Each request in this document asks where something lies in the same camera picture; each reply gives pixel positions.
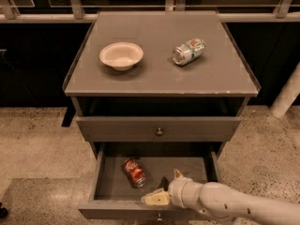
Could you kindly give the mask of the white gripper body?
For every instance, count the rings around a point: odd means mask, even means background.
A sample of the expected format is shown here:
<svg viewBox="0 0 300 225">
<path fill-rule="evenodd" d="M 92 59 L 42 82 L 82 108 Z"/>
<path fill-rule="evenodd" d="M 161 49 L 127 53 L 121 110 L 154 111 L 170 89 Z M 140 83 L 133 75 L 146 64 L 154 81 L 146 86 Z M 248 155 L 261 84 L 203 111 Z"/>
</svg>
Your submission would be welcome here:
<svg viewBox="0 0 300 225">
<path fill-rule="evenodd" d="M 184 176 L 174 178 L 168 187 L 173 205 L 184 209 L 200 209 L 200 190 L 203 184 L 196 183 Z"/>
</svg>

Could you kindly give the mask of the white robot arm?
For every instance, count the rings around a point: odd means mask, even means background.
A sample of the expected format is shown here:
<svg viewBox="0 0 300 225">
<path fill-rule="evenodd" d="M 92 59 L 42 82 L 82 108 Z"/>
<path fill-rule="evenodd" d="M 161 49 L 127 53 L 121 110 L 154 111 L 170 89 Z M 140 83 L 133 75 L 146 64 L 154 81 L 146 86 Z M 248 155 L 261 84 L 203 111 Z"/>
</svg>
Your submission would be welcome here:
<svg viewBox="0 0 300 225">
<path fill-rule="evenodd" d="M 260 225 L 300 225 L 300 205 L 247 195 L 218 182 L 194 182 L 177 169 L 168 190 L 159 188 L 142 197 L 145 205 L 175 205 L 191 209 L 221 225 L 246 218 Z"/>
</svg>

